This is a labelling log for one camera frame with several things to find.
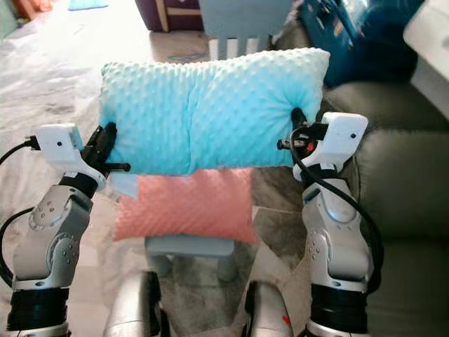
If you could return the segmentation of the teal dotted pillow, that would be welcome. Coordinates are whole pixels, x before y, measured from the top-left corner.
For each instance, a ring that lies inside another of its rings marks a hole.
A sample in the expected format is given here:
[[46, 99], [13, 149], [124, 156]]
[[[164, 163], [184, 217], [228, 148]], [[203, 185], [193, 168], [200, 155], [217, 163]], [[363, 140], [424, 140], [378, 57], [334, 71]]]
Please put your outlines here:
[[100, 70], [98, 122], [116, 125], [109, 160], [133, 176], [291, 166], [276, 147], [323, 102], [330, 55], [320, 48], [263, 51], [202, 63], [112, 62]]

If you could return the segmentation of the coral pink pillow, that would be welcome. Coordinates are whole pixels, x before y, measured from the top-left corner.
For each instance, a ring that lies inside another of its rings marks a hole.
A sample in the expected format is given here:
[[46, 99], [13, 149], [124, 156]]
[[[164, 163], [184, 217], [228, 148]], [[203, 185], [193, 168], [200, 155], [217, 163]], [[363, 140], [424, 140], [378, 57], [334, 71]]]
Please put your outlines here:
[[138, 176], [124, 195], [113, 239], [191, 234], [256, 243], [251, 168], [200, 170], [191, 176]]

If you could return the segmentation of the purple sofa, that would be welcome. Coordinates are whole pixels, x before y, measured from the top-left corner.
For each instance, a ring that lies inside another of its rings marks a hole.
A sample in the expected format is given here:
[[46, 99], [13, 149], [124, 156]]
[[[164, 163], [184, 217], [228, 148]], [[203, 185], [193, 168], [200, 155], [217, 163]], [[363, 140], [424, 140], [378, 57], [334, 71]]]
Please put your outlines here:
[[199, 0], [135, 0], [145, 27], [151, 32], [204, 29]]

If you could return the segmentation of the dark blue plastic case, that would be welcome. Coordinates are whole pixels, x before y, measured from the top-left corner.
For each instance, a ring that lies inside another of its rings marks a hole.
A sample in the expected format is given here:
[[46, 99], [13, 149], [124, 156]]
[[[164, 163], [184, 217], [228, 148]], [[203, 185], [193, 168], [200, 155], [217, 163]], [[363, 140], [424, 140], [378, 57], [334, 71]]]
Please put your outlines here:
[[417, 54], [404, 29], [424, 0], [302, 0], [299, 18], [315, 48], [330, 52], [324, 83], [408, 81]]

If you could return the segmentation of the blue floor mat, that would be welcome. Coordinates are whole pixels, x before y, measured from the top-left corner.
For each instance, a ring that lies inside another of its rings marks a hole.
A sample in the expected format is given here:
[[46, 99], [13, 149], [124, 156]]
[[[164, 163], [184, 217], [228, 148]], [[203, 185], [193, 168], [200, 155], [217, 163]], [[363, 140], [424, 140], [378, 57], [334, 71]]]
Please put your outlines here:
[[71, 12], [105, 8], [109, 5], [109, 0], [70, 0], [68, 10]]

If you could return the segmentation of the orange cloth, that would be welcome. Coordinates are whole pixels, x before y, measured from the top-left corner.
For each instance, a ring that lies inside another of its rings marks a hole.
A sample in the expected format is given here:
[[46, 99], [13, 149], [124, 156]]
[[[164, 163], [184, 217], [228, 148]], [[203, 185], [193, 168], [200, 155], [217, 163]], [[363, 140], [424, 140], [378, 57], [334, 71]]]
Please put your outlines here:
[[33, 20], [39, 13], [53, 9], [53, 0], [10, 0], [18, 18]]

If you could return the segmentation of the green cabinet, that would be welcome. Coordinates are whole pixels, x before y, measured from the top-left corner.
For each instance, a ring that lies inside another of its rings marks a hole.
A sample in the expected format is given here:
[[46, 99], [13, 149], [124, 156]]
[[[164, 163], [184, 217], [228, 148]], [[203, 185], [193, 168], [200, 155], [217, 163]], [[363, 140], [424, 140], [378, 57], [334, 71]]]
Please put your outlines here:
[[12, 0], [0, 0], [0, 19], [2, 22], [2, 38], [5, 39], [18, 29], [16, 9]]

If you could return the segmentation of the white cabinet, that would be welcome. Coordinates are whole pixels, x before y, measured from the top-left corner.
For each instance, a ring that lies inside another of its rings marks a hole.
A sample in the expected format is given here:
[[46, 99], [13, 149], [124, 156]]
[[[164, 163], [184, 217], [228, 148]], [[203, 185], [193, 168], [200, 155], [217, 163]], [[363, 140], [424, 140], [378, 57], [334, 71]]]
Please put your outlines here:
[[424, 0], [403, 39], [418, 56], [410, 82], [449, 119], [449, 0]]

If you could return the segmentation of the silver left robot leg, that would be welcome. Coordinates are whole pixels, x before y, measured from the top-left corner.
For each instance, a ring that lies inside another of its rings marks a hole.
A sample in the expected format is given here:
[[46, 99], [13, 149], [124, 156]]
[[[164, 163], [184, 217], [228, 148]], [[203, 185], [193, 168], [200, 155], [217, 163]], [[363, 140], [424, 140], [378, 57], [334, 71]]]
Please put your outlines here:
[[123, 279], [103, 337], [159, 337], [161, 290], [157, 273], [138, 272]]

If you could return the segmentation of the silver robot leg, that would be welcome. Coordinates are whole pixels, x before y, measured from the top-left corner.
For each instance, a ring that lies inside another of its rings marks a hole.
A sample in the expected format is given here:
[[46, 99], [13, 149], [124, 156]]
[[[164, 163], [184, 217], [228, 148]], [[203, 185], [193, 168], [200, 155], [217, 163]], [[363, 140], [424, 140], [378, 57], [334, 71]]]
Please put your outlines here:
[[250, 282], [245, 311], [250, 318], [241, 337], [294, 337], [288, 308], [277, 285], [266, 280]]
[[123, 279], [103, 337], [159, 337], [161, 290], [157, 273], [138, 272]]

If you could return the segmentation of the silver right robot leg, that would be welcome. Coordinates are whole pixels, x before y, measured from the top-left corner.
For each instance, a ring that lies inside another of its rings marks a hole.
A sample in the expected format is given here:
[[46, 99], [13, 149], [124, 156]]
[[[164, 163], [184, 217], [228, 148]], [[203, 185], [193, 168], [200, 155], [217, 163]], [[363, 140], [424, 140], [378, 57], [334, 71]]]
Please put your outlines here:
[[266, 280], [250, 282], [245, 311], [250, 318], [241, 337], [294, 337], [288, 308], [277, 285]]

